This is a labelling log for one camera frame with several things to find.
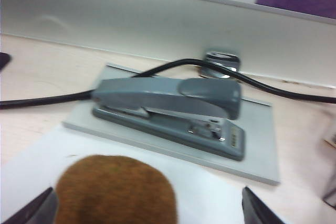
metal plate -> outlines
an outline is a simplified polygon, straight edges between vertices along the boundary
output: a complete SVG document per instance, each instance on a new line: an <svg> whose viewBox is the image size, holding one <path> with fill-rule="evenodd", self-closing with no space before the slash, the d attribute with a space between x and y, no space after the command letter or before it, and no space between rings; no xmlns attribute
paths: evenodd
<svg viewBox="0 0 336 224"><path fill-rule="evenodd" d="M134 69L107 65L93 84L100 80L125 78L138 73ZM271 104L243 98L240 117L233 121L245 131L245 158L235 161L200 151L142 131L99 119L92 114L93 101L80 101L63 122L65 127L180 158L259 182L280 182Z"/></svg>

brown fur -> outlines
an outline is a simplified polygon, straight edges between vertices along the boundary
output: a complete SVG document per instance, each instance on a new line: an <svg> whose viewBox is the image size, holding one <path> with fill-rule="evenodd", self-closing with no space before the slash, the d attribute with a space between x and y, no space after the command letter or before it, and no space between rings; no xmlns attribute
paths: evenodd
<svg viewBox="0 0 336 224"><path fill-rule="evenodd" d="M174 191L168 180L129 157L86 157L65 171L56 193L56 224L177 223Z"/></svg>

white desk surface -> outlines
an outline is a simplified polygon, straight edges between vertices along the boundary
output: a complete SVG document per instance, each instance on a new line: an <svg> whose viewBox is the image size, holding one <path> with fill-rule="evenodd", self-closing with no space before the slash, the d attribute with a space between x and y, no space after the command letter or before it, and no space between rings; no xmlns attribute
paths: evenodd
<svg viewBox="0 0 336 224"><path fill-rule="evenodd" d="M13 57L1 73L1 100L87 90L106 62L139 70L163 63L7 35L1 35L1 51ZM187 66L168 70L162 75L195 77L197 72L195 67ZM259 80L290 91L336 96L335 89ZM327 206L321 196L329 178L336 172L336 149L323 141L322 136L336 114L336 106L289 100L247 85L243 85L243 95L274 106L281 184L269 186L210 168L204 169L237 188L248 185L290 223L334 223L336 211ZM74 105L75 102L70 102L1 111L1 165L59 124Z"/></svg>

